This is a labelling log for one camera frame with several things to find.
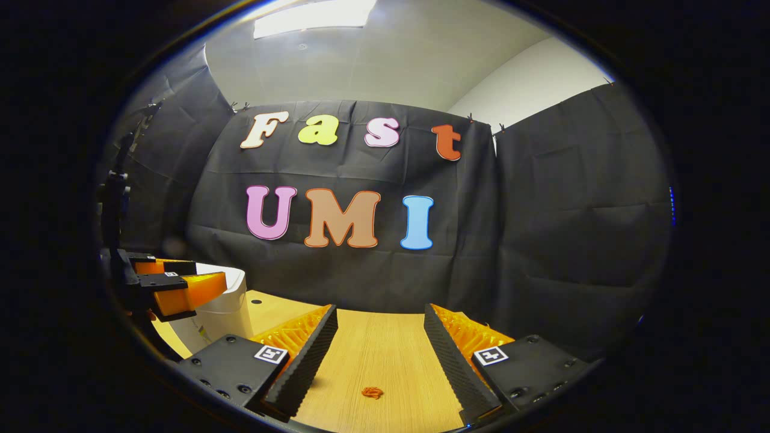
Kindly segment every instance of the wooden surface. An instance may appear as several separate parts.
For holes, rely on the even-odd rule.
[[[246,292],[246,302],[254,334],[319,307],[253,290]],[[339,329],[294,419],[340,433],[462,427],[460,403],[430,346],[423,319],[423,314],[338,310]],[[180,355],[191,355],[168,324],[153,323]],[[364,397],[366,387],[384,394],[377,400]]]

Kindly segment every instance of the black curtain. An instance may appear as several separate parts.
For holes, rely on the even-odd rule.
[[[671,201],[654,134],[615,83],[495,139],[504,228],[494,326],[595,357],[636,325],[664,265]]]
[[[184,237],[206,156],[233,110],[209,72],[204,45],[187,49],[150,76],[126,103],[96,168],[97,182],[104,181],[115,163],[119,139],[142,119],[137,110],[161,101],[125,160],[131,194],[121,243],[127,250],[169,256],[183,253],[163,251],[163,241]]]
[[[241,149],[254,116],[288,111],[289,118],[259,148]],[[298,140],[305,121],[339,119],[329,146]],[[399,142],[369,147],[367,123],[395,118]],[[461,140],[461,158],[436,151],[434,126],[450,124]],[[246,225],[246,188],[264,185],[263,220],[275,223],[278,186],[292,186],[290,224],[278,240],[253,236]],[[381,195],[373,248],[303,244],[310,232],[311,188],[332,190],[345,210],[362,190]],[[421,313],[431,302],[486,321],[495,288],[499,233],[492,135],[487,124],[444,112],[381,102],[314,101],[257,106],[240,111],[216,141],[193,197],[187,235],[199,260],[246,271],[249,289],[315,304],[387,313]],[[428,234],[433,246],[406,250],[405,196],[429,196]]]

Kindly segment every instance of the pink letter u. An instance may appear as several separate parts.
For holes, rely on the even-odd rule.
[[[291,199],[296,195],[296,188],[291,186],[279,186],[276,188],[278,196],[278,217],[276,223],[268,227],[262,223],[262,208],[265,196],[270,193],[270,188],[262,185],[249,186],[246,194],[249,196],[249,204],[246,207],[246,225],[249,231],[260,239],[275,240],[286,234],[289,228],[289,210]]]

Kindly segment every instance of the white bin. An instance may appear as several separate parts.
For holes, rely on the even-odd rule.
[[[246,273],[234,267],[196,263],[198,274],[224,272],[227,291],[196,308],[196,316],[171,321],[171,328],[191,353],[196,353],[225,334],[252,337],[246,305]]]

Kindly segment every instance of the ceiling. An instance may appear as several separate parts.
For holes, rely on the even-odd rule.
[[[214,79],[239,106],[358,99],[447,111],[508,59],[549,37],[481,0],[377,0],[363,29],[257,40],[253,31],[248,20],[206,43]]]

